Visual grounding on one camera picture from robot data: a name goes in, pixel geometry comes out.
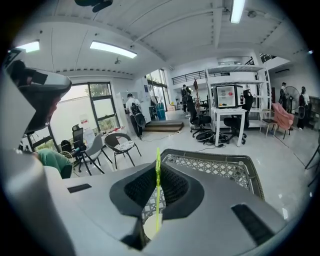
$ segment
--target pink chair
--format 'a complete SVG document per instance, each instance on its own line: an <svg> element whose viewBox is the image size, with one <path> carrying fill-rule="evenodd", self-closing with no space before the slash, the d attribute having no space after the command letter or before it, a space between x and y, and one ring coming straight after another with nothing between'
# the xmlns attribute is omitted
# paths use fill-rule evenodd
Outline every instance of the pink chair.
<svg viewBox="0 0 320 256"><path fill-rule="evenodd" d="M285 111L279 102L272 103L272 106L274 111L274 120L277 122L278 127L284 129L283 139L285 139L287 131L289 131L290 135L289 129L294 123L294 115Z"/></svg>

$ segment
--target wooden platform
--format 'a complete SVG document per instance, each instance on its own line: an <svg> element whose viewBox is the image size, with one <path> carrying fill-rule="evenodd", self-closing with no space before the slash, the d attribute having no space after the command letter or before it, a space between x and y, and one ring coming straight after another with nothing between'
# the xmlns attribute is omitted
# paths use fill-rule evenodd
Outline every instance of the wooden platform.
<svg viewBox="0 0 320 256"><path fill-rule="evenodd" d="M151 121L146 124L144 131L175 133L181 130L182 127L184 127L184 122L182 121Z"/></svg>

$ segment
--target fluorescent light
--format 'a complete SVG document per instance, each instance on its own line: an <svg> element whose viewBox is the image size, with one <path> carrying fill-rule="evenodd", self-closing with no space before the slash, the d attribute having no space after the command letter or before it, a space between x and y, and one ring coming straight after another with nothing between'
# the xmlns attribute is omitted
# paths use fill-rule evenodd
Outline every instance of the fluorescent light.
<svg viewBox="0 0 320 256"><path fill-rule="evenodd" d="M21 46L17 46L16 48L25 49L26 53L40 50L39 41L29 42L29 43L23 44Z"/></svg>
<svg viewBox="0 0 320 256"><path fill-rule="evenodd" d="M230 16L231 23L239 23L241 19L242 12L244 10L246 0L233 0L232 1L232 11Z"/></svg>
<svg viewBox="0 0 320 256"><path fill-rule="evenodd" d="M96 49L96 50L111 52L111 53L115 53L115 54L120 54L123 56L127 56L131 59L133 59L134 57L137 56L137 54L134 53L133 51L129 51L129 50L123 49L121 47L118 47L118 46L115 46L112 44L96 42L96 41L93 41L91 43L90 49Z"/></svg>

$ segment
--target paper cup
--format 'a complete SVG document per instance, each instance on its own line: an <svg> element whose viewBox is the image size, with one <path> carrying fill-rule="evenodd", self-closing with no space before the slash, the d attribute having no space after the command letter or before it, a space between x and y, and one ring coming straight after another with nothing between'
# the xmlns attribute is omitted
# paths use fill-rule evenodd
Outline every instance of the paper cup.
<svg viewBox="0 0 320 256"><path fill-rule="evenodd" d="M159 213L159 230L162 224L162 213ZM145 235L152 240L156 235L156 215L150 216L143 225Z"/></svg>

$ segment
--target yellow-green stick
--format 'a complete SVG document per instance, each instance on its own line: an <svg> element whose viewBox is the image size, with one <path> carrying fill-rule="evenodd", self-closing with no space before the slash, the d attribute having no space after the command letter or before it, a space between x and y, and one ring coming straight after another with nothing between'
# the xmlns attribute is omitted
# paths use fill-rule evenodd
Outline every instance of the yellow-green stick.
<svg viewBox="0 0 320 256"><path fill-rule="evenodd" d="M155 172L156 172L156 205L155 205L155 230L159 230L159 202L160 202L160 165L161 165L161 156L160 149L156 149L156 163L155 163Z"/></svg>

